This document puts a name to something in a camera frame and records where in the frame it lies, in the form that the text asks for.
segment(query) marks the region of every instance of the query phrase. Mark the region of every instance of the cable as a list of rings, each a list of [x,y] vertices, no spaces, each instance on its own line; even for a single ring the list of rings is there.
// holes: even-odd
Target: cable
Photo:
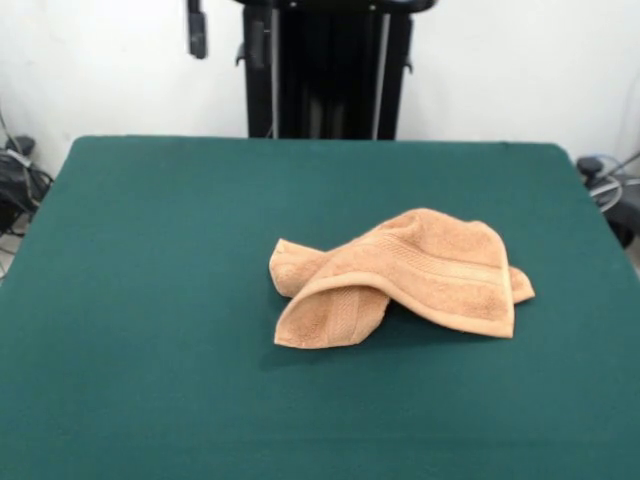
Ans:
[[[636,152],[633,155],[631,155],[628,159],[626,159],[624,162],[622,162],[620,165],[617,165],[615,167],[610,168],[609,170],[607,170],[606,172],[604,172],[601,177],[609,177],[611,175],[613,175],[614,173],[623,170],[624,167],[626,167],[627,165],[629,165],[630,163],[635,162],[636,160],[640,159],[640,152]]]
[[[616,178],[613,178],[613,177],[609,177],[609,178],[611,179],[611,181],[613,181],[616,184],[617,190],[616,190],[616,194],[614,195],[614,197],[611,200],[609,200],[606,204],[604,204],[604,205],[602,205],[600,207],[600,211],[602,213],[608,212],[609,210],[611,210],[613,207],[615,207],[618,204],[618,202],[622,198],[622,193],[623,193],[623,190],[624,190],[623,187],[622,187],[622,184]]]
[[[7,123],[4,121],[1,105],[0,105],[0,126],[2,126],[2,130],[4,131],[4,134],[7,136],[7,138],[11,140],[11,143],[16,147],[16,150],[18,151],[18,153],[22,155],[22,148],[20,147],[20,144],[16,141],[13,135],[11,135],[11,133],[9,132],[9,129],[7,128]]]
[[[595,158],[598,158],[598,159],[611,160],[613,163],[616,164],[616,166],[622,167],[622,162],[620,160],[618,160],[616,157],[612,156],[612,155],[606,155],[606,154],[602,154],[602,153],[594,153],[591,156],[595,157]]]
[[[609,193],[613,190],[616,191],[615,195],[611,200],[609,200],[604,205],[600,205],[600,211],[602,213],[608,212],[613,207],[615,207],[620,201],[620,199],[622,198],[622,194],[624,191],[624,187],[622,183],[620,183],[620,181],[617,178],[607,176],[606,179],[609,180],[610,183],[608,183],[607,185],[603,185],[602,187],[598,187],[589,192],[589,195],[591,195],[591,198],[597,199],[597,197],[600,195]]]

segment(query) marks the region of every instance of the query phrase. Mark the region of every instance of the crumpled towel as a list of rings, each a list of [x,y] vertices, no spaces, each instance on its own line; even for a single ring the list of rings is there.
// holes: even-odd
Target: crumpled towel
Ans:
[[[275,343],[353,345],[367,338],[390,298],[439,325],[512,337],[514,303],[535,296],[509,267],[500,236],[482,222],[410,210],[329,252],[278,241],[269,262],[278,292],[293,297]]]

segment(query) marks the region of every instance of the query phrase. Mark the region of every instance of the towel fold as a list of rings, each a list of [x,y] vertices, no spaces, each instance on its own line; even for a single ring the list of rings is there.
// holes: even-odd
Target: towel fold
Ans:
[[[327,348],[360,343],[390,298],[445,327],[511,337],[514,302],[534,296],[509,267],[500,236],[482,222],[411,210],[329,252],[280,240],[269,270],[293,297],[275,343]]]

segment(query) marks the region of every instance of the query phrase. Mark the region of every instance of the green table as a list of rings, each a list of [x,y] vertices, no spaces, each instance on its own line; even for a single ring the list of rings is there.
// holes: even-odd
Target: green table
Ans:
[[[392,305],[274,346],[279,237],[431,207],[499,231],[516,335]],[[0,479],[618,479],[640,467],[640,288],[549,145],[84,138],[0,288]]]

